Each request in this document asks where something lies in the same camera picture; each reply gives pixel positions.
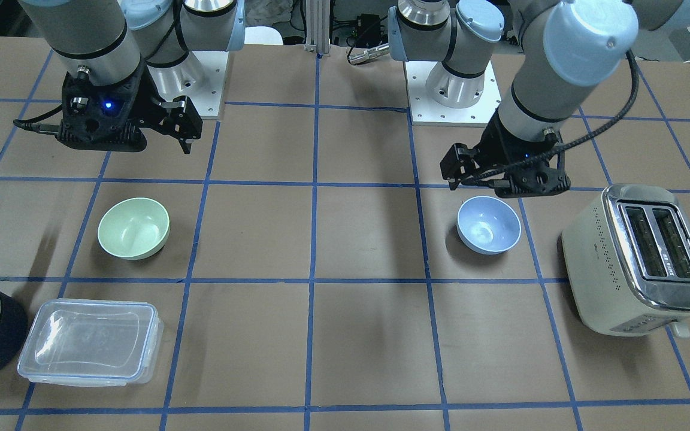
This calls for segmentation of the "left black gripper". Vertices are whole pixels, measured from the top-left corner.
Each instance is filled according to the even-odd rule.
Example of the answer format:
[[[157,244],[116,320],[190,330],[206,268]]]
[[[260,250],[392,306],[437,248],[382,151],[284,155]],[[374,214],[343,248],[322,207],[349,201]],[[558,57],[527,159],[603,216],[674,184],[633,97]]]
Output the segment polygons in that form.
[[[441,159],[440,172],[449,189],[459,185],[484,185],[497,197],[526,198],[553,196],[570,188],[564,169],[564,155],[553,148],[561,134],[547,128],[537,134],[537,141],[520,139],[506,130],[496,112],[491,117],[479,144],[453,144]]]

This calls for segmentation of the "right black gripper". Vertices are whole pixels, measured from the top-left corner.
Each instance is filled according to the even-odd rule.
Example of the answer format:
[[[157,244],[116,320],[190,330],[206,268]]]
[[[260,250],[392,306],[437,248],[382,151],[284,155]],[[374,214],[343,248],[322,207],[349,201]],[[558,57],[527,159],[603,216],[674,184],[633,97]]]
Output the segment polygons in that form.
[[[177,139],[184,154],[202,136],[202,117],[188,96],[165,101],[144,61],[117,84],[91,84],[90,74],[66,74],[61,87],[63,118],[57,140],[76,150],[140,152],[142,129]]]

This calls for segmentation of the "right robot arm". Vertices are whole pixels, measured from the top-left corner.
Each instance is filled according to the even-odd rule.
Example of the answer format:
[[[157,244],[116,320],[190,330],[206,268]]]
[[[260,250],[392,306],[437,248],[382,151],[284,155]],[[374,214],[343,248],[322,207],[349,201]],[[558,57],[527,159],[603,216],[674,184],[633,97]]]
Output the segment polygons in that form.
[[[243,1],[21,1],[66,66],[60,106],[14,125],[75,150],[136,153],[143,129],[184,154],[202,137],[208,84],[196,56],[242,49]]]

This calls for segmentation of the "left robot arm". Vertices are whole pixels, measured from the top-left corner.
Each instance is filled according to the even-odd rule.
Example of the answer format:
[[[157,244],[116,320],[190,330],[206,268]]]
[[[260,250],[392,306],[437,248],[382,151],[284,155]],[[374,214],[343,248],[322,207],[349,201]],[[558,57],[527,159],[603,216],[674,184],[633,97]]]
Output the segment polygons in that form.
[[[553,196],[570,189],[564,153],[618,123],[640,79],[631,47],[639,30],[690,26],[690,1],[512,1],[525,55],[479,144],[453,144],[439,163],[450,189],[486,186],[500,198]],[[399,1],[387,14],[391,57],[435,61],[444,76],[480,84],[506,29],[488,1]],[[622,60],[631,90],[611,120],[563,144],[561,126]]]

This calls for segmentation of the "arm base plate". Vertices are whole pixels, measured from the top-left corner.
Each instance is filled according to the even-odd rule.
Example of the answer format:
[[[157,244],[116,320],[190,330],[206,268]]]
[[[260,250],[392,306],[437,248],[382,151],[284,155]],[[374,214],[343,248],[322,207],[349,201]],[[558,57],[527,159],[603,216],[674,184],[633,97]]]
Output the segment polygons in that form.
[[[491,62],[473,78],[455,76],[439,61],[408,61],[404,67],[414,125],[484,128],[501,102]]]
[[[188,88],[188,96],[203,120],[218,120],[225,100],[231,54],[227,51],[195,51],[192,55],[199,61],[201,79]]]

